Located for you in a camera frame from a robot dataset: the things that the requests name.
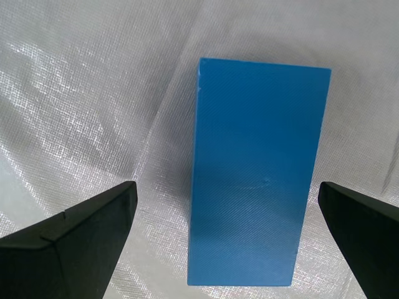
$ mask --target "white background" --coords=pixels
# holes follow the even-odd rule
[[[0,237],[134,179],[105,298],[364,298],[317,193],[399,204],[398,16],[397,0],[2,0]],[[332,68],[290,288],[186,285],[200,57]]]

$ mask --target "white crinkled fabric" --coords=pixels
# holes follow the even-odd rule
[[[365,298],[317,193],[399,205],[398,15],[397,0],[2,0],[0,237],[134,179],[105,298]],[[186,284],[200,57],[333,70],[289,288]]]

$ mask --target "shiny white sheet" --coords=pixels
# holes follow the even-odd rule
[[[364,298],[317,191],[399,205],[398,15],[397,0],[2,0],[0,237],[134,179],[105,298]],[[289,288],[186,285],[202,56],[333,69]]]

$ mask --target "blue block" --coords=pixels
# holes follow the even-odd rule
[[[330,70],[201,59],[189,285],[288,286]]]

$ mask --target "white fabric backdrop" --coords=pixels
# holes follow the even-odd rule
[[[105,298],[358,299],[321,181],[399,204],[399,2],[2,0],[0,237],[138,182]],[[294,282],[186,285],[196,64],[333,69]]]

